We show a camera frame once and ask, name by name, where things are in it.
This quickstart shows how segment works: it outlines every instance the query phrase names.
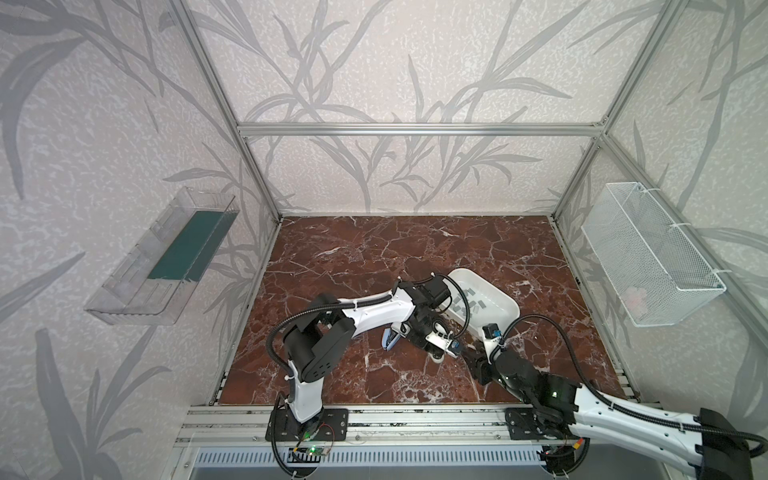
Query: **marble surface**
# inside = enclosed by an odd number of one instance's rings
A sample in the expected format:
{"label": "marble surface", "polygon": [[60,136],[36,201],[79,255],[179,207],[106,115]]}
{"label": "marble surface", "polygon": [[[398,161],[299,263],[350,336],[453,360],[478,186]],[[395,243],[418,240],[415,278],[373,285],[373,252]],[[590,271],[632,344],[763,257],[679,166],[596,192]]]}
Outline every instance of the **marble surface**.
{"label": "marble surface", "polygon": [[[546,217],[302,217],[283,222],[270,264],[223,388],[223,404],[270,404],[287,392],[284,373],[266,354],[270,329],[318,293],[378,293],[432,271],[474,270],[514,298],[522,314],[559,322],[586,375],[623,396],[607,353]],[[381,347],[382,329],[352,340],[325,378],[331,403],[515,402],[496,385],[480,386],[463,359],[435,364],[401,339]],[[508,346],[539,369],[576,379],[565,344],[548,324],[524,324]],[[276,341],[282,352],[282,345]]]}

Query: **wallpaper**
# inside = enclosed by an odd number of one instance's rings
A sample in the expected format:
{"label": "wallpaper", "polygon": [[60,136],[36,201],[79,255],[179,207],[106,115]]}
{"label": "wallpaper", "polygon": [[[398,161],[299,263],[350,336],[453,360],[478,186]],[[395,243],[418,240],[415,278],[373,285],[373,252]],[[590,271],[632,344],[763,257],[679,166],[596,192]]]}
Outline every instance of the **wallpaper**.
{"label": "wallpaper", "polygon": [[[451,123],[599,121],[662,3],[189,1],[240,122]],[[520,214],[587,139],[250,140],[287,213]]]}
{"label": "wallpaper", "polygon": [[[724,414],[738,429],[768,433],[768,357],[722,298],[674,326],[638,328],[581,231],[607,182],[631,181],[606,153],[600,153],[558,219],[633,387],[645,402],[665,409]],[[768,475],[768,461],[753,460],[755,478]]]}
{"label": "wallpaper", "polygon": [[612,135],[768,313],[768,3],[687,8]]}
{"label": "wallpaper", "polygon": [[[768,306],[768,2],[689,2],[611,129],[755,298]],[[628,319],[580,226],[605,182],[625,181],[602,154],[560,220],[587,285],[644,400],[716,409],[768,433],[768,355],[722,298],[676,326]],[[754,462],[755,477],[768,461]]]}
{"label": "wallpaper", "polygon": [[[156,478],[274,223],[162,2],[0,2],[0,118],[0,478]],[[241,212],[181,318],[87,314],[182,186]]]}
{"label": "wallpaper", "polygon": [[253,141],[251,151],[283,212],[548,214],[588,142],[276,137]]}
{"label": "wallpaper", "polygon": [[592,122],[661,2],[189,4],[239,121]]}

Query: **transparent plastic container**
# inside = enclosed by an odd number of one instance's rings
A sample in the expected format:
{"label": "transparent plastic container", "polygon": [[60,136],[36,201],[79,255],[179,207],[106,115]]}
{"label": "transparent plastic container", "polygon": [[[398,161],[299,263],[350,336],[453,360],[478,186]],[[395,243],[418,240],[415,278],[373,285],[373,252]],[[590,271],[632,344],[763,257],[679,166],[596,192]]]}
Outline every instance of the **transparent plastic container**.
{"label": "transparent plastic container", "polygon": [[637,182],[606,184],[581,227],[635,326],[674,325],[725,292],[680,227]]}
{"label": "transparent plastic container", "polygon": [[239,212],[232,194],[181,188],[85,310],[111,325],[173,325]]}

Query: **wire basket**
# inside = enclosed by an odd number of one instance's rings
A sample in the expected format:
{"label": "wire basket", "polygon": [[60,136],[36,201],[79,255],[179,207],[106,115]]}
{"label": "wire basket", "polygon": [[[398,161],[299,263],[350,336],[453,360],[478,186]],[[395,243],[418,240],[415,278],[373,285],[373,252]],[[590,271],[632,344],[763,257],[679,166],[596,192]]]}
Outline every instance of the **wire basket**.
{"label": "wire basket", "polygon": [[605,184],[581,229],[635,326],[679,323],[726,289],[642,184]]}

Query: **robotic arm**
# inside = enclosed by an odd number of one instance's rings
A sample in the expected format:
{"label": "robotic arm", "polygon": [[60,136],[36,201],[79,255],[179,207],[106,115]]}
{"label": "robotic arm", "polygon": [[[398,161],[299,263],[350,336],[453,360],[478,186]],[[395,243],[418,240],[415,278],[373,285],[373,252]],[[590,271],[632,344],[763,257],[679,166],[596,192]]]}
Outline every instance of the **robotic arm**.
{"label": "robotic arm", "polygon": [[[532,416],[520,420],[530,422],[528,429],[542,438],[600,439],[665,462],[699,480],[752,479],[750,458],[763,453],[767,443],[763,437],[736,432],[722,415],[711,410],[701,409],[699,415],[667,412],[599,392],[581,371],[565,331],[546,316],[521,316],[503,334],[495,324],[484,326],[485,351],[462,351],[456,338],[468,327],[469,308],[465,309],[464,327],[454,336],[435,311],[450,297],[442,279],[453,283],[467,306],[462,289],[448,276],[433,275],[421,282],[398,279],[391,291],[358,299],[321,294],[304,312],[270,333],[268,353],[290,372],[286,376],[290,382],[287,403],[300,438],[311,436],[320,427],[323,377],[339,363],[350,340],[366,330],[390,325],[394,336],[405,337],[433,360],[442,361],[445,354],[454,358],[461,355],[481,385],[496,382],[530,404]],[[548,321],[558,330],[582,383],[539,372],[530,361],[503,348],[508,334],[521,321],[531,319]],[[287,364],[272,346],[276,333],[285,327]],[[760,445],[750,451],[747,439]],[[551,457],[546,453],[542,458],[548,467],[556,465],[558,471],[565,470],[568,457],[571,471],[581,463],[580,459],[575,461],[572,451]]]}
{"label": "robotic arm", "polygon": [[[449,296],[448,287],[438,276],[421,283],[398,281],[392,291],[358,299],[318,296],[310,309],[319,305],[351,308],[306,315],[283,336],[292,372],[288,405],[296,421],[309,422],[309,429],[319,421],[323,377],[339,363],[349,341],[367,330],[390,325],[394,335],[405,337],[433,359],[442,360],[446,353],[455,358],[461,346],[435,311]],[[328,328],[327,332],[321,333],[319,326]]]}

